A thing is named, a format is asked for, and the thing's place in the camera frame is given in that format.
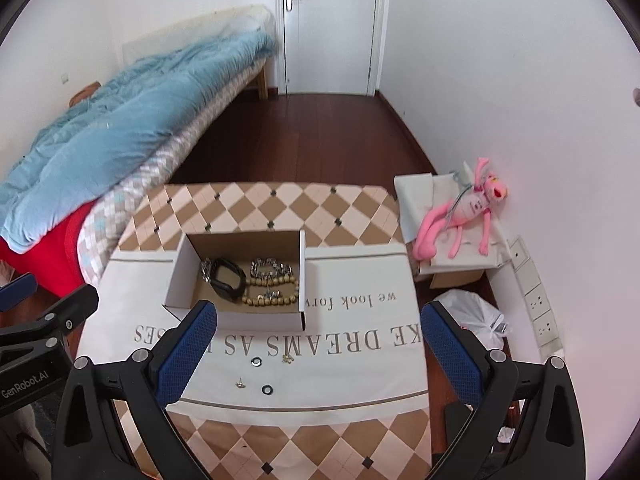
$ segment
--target metal screw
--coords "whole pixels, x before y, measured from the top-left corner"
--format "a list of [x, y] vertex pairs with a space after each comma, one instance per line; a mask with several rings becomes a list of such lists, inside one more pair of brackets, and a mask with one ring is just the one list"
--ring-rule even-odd
[[87, 359], [86, 357], [82, 356], [82, 357], [79, 357], [78, 359], [76, 359], [76, 362], [74, 362], [74, 367], [76, 369], [78, 369], [78, 370], [82, 370], [88, 364], [89, 364], [89, 359]]
[[562, 370], [564, 368], [564, 361], [562, 361], [562, 359], [559, 358], [557, 355], [554, 355], [551, 358], [551, 365], [553, 368], [556, 368], [557, 370]]
[[489, 357], [497, 363], [503, 363], [507, 360], [507, 354], [498, 349], [491, 350], [489, 352]]
[[146, 360], [147, 357], [149, 357], [149, 350], [145, 348], [140, 348], [131, 355], [131, 358], [137, 363], [141, 363]]

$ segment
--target wooden floor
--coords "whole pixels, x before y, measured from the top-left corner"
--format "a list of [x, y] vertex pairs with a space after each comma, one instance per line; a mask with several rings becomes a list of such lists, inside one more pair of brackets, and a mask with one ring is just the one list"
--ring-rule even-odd
[[[406, 139], [379, 98], [306, 94], [257, 101], [240, 96], [204, 133], [176, 171], [173, 184], [294, 181], [377, 185], [393, 195], [397, 174], [433, 171]], [[442, 290], [416, 287], [425, 304]], [[495, 304], [487, 280], [473, 284]], [[45, 290], [24, 301], [0, 324], [34, 319], [55, 297]], [[69, 338], [75, 355], [79, 330]], [[433, 452], [446, 449], [444, 406], [456, 400], [436, 359], [426, 351]]]

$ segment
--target open box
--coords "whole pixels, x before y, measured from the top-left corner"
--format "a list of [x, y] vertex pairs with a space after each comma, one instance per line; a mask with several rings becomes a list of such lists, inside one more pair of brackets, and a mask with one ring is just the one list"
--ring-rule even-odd
[[[250, 276], [255, 258], [276, 258], [292, 267], [300, 282], [297, 303], [277, 306], [249, 306], [224, 300], [205, 282], [200, 262], [205, 258], [227, 258]], [[231, 271], [221, 269], [218, 278], [237, 286], [239, 279]], [[293, 283], [279, 285], [283, 294], [294, 293]], [[249, 296], [255, 298], [266, 289], [251, 286]], [[218, 327], [224, 330], [256, 332], [300, 332], [305, 329], [305, 232], [252, 231], [239, 233], [202, 233], [182, 235], [174, 260], [164, 306], [178, 318], [186, 316], [198, 300], [209, 300], [218, 311]]]

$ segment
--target bed leg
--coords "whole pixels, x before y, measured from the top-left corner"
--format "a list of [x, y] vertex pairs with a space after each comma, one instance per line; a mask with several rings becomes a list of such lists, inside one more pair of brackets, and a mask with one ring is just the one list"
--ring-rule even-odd
[[269, 91], [267, 90], [267, 76], [264, 73], [264, 67], [258, 73], [256, 77], [258, 81], [258, 97], [260, 101], [264, 101], [269, 98]]

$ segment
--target bed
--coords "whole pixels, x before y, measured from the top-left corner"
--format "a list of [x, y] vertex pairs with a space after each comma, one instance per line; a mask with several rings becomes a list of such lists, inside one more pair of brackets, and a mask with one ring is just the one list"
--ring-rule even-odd
[[[215, 36], [231, 38], [256, 27], [274, 38], [273, 15], [263, 6], [227, 9], [177, 23], [123, 45], [123, 62], [190, 46]], [[247, 66], [228, 74], [228, 81], [200, 108], [195, 117], [162, 142], [137, 168], [73, 210], [26, 251], [16, 251], [0, 238], [0, 258], [18, 272], [32, 272], [51, 292], [64, 296], [82, 283], [97, 285], [111, 253], [143, 197], [164, 184], [180, 166], [211, 122], [251, 81], [266, 97], [264, 67], [268, 56], [255, 56]]]

